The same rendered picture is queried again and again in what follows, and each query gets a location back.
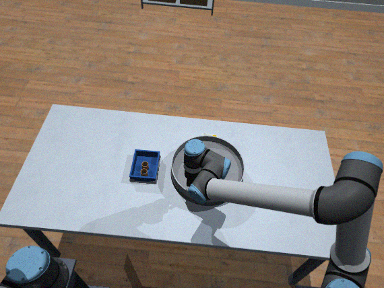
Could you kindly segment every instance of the tabletop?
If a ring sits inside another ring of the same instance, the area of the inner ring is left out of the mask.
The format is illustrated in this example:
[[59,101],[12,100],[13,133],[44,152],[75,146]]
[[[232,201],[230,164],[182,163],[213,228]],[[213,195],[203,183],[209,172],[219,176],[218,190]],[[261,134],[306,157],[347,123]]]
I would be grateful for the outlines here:
[[[244,182],[333,184],[324,131],[53,105],[0,211],[0,225],[328,259],[335,225],[311,217],[181,197],[170,169],[203,134],[236,147]],[[155,184],[129,181],[135,149],[160,152]]]

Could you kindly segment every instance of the white cylindrical tube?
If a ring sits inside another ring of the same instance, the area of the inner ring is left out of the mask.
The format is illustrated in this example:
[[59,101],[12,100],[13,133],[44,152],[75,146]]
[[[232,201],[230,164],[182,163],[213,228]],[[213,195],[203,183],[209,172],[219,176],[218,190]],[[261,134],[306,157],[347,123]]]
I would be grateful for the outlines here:
[[207,196],[212,201],[283,211],[314,217],[316,190],[211,179]]

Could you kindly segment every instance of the black table leg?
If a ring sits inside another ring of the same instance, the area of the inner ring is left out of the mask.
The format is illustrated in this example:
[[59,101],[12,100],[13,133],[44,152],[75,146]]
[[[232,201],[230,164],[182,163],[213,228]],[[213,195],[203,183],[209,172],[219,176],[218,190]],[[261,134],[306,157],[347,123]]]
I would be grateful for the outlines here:
[[56,249],[52,242],[49,241],[49,239],[40,230],[24,229],[24,231],[52,257],[60,257],[60,251]]
[[296,285],[301,279],[306,277],[324,262],[325,260],[308,259],[289,276],[289,284]]

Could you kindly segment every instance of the wooden floor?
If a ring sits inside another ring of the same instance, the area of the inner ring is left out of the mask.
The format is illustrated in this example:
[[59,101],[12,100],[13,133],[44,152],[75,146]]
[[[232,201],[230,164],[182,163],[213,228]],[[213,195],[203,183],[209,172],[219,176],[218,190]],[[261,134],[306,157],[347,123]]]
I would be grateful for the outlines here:
[[[0,1],[0,201],[52,104],[326,132],[343,156],[384,160],[384,14],[217,0],[210,11],[139,0]],[[47,232],[89,285],[285,288],[304,259]],[[34,245],[0,228],[0,277]],[[384,287],[384,179],[366,287]],[[327,263],[300,284],[319,287]]]

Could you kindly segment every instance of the blue container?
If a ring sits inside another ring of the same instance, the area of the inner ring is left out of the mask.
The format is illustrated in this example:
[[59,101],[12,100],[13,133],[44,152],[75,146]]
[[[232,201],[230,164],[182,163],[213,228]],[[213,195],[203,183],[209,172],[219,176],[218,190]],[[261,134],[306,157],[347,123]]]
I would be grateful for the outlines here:
[[[148,175],[141,175],[141,164],[148,162]],[[135,182],[156,183],[160,164],[160,152],[135,149],[129,179]]]

